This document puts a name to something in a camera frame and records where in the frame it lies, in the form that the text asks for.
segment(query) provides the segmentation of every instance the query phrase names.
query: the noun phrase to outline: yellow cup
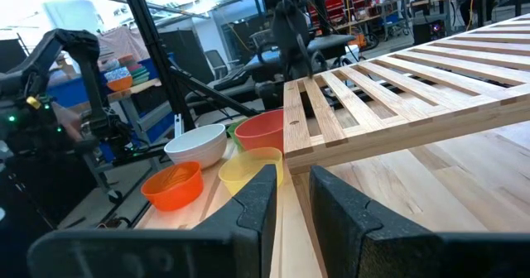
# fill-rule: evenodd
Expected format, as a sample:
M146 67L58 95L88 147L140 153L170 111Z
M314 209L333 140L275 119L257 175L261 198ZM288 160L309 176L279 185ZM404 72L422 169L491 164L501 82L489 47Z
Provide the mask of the yellow cup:
M282 152L264 147L245 151L226 161L219 170L219 178L232 195L237 194L265 165L276 166L278 186L283 182Z

